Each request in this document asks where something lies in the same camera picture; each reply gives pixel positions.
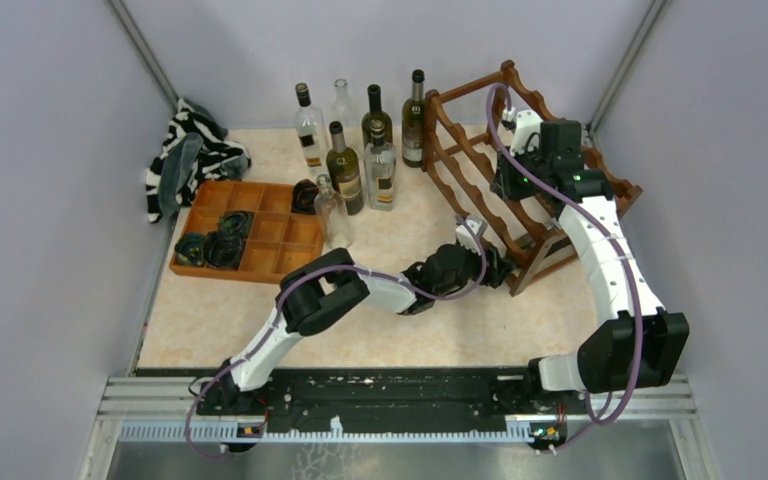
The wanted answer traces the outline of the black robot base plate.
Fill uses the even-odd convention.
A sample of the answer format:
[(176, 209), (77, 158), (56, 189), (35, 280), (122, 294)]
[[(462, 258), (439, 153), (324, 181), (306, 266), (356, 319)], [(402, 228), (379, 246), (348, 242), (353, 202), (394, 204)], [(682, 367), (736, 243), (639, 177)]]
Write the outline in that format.
[(509, 415), (585, 411), (576, 393), (539, 392), (526, 367), (278, 368), (253, 391), (227, 377), (202, 390), (198, 415), (266, 415), (269, 433), (324, 432), (332, 418), (351, 434), (484, 433)]

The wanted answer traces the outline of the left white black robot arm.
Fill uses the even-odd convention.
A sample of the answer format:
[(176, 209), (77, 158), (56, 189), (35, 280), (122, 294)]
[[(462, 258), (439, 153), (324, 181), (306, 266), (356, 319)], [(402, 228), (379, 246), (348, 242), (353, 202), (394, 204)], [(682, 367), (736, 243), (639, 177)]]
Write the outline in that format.
[(418, 315), (479, 286), (497, 288), (514, 267), (494, 247), (476, 251), (445, 244), (395, 275), (363, 267), (338, 248), (284, 277), (264, 325), (204, 388), (217, 390), (233, 412), (248, 413), (274, 368), (302, 338), (331, 328), (355, 307), (368, 303), (397, 315)]

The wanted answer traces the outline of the clear square spirit bottle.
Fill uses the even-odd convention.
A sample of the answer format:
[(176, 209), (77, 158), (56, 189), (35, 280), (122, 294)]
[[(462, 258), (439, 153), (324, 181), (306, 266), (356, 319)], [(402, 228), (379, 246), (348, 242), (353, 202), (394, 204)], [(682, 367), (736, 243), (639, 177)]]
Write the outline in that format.
[(299, 110), (294, 115), (294, 128), (299, 139), (310, 178), (326, 175), (326, 157), (329, 151), (326, 125), (322, 110), (312, 103), (306, 83), (295, 85)]

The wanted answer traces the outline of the brown wooden wine rack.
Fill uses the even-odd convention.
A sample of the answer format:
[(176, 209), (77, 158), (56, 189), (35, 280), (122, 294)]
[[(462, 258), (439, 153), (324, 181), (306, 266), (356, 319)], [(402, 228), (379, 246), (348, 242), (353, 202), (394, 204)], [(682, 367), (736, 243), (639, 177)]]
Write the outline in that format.
[(492, 164), (488, 154), (475, 149), (481, 144), (492, 146), (492, 134), (498, 127), (512, 124), (502, 118), (508, 95), (504, 92), (491, 95), (491, 118), (486, 122), (485, 132), (472, 137), (461, 124), (452, 121), (445, 110), (446, 104), (494, 83), (515, 92), (536, 112), (540, 123), (562, 120), (550, 112), (539, 91), (525, 87), (515, 63), (507, 60), (497, 72), (443, 93), (430, 90), (425, 94), (421, 169), (453, 210), (464, 216), (468, 211), (457, 200), (456, 191), (439, 176), (436, 164), (440, 162), (501, 239), (505, 246), (504, 258), (515, 265), (504, 278), (504, 284), (511, 296), (517, 296), (530, 284), (572, 262), (577, 254), (561, 228), (538, 222), (523, 207), (523, 201), (531, 198), (548, 216), (555, 216), (561, 212), (561, 202), (521, 174), (501, 152)]

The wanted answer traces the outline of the slim clear glass bottle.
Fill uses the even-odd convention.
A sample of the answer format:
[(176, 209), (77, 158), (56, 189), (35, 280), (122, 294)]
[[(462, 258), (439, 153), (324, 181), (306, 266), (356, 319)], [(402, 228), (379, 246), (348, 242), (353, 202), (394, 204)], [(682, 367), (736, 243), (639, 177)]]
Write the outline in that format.
[(314, 208), (325, 242), (332, 249), (348, 248), (353, 242), (354, 234), (345, 201), (333, 188), (328, 175), (318, 175), (315, 184), (318, 193), (314, 199)]

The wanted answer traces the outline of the dark wine bottle black cap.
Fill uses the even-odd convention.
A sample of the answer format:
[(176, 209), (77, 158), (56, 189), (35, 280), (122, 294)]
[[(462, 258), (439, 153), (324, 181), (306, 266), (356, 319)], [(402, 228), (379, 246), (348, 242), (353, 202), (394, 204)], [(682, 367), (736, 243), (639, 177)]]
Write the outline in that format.
[(367, 87), (367, 97), (369, 111), (361, 120), (363, 148), (366, 148), (372, 141), (372, 123), (374, 120), (379, 120), (383, 124), (385, 140), (392, 143), (393, 124), (391, 117), (382, 108), (381, 87), (378, 84), (370, 84)]

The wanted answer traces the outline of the olive wine bottle grey cap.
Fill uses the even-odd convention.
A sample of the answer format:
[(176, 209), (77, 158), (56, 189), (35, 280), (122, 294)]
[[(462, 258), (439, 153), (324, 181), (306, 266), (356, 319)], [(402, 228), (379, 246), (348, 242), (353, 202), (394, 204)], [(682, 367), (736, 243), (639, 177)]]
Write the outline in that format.
[(552, 236), (542, 241), (538, 250), (537, 260), (539, 263), (546, 261), (548, 257), (571, 245), (571, 240), (563, 231), (557, 231)]

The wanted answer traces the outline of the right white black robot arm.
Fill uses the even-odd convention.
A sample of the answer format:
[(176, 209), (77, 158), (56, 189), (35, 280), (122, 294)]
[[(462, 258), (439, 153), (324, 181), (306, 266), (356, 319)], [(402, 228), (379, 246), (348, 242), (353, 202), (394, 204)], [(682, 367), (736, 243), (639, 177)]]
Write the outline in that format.
[(507, 112), (510, 145), (497, 160), (495, 190), (520, 200), (537, 196), (554, 208), (585, 268), (599, 326), (573, 353), (532, 363), (537, 375), (523, 385), (536, 412), (550, 411), (563, 391), (606, 393), (667, 384), (689, 337), (681, 312), (669, 311), (652, 292), (621, 229), (618, 196), (606, 173), (585, 164), (582, 127), (543, 121), (531, 110)]

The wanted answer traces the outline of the green wine bottle silver neck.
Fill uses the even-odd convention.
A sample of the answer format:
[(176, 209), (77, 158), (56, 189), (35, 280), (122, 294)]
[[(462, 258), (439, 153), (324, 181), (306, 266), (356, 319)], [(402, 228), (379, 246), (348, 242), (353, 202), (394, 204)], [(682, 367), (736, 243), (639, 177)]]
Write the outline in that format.
[(330, 122), (328, 130), (331, 135), (331, 149), (326, 156), (328, 172), (333, 187), (346, 204), (348, 215), (353, 216), (364, 207), (358, 155), (348, 146), (341, 122)]

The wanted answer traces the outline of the dark green wine bottle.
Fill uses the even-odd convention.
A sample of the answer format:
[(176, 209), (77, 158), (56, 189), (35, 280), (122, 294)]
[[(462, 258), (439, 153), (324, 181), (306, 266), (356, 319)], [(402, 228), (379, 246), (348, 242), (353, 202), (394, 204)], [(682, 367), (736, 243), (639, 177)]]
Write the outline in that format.
[(411, 94), (402, 106), (402, 159), (410, 168), (420, 168), (424, 155), (425, 73), (415, 69), (411, 74)]

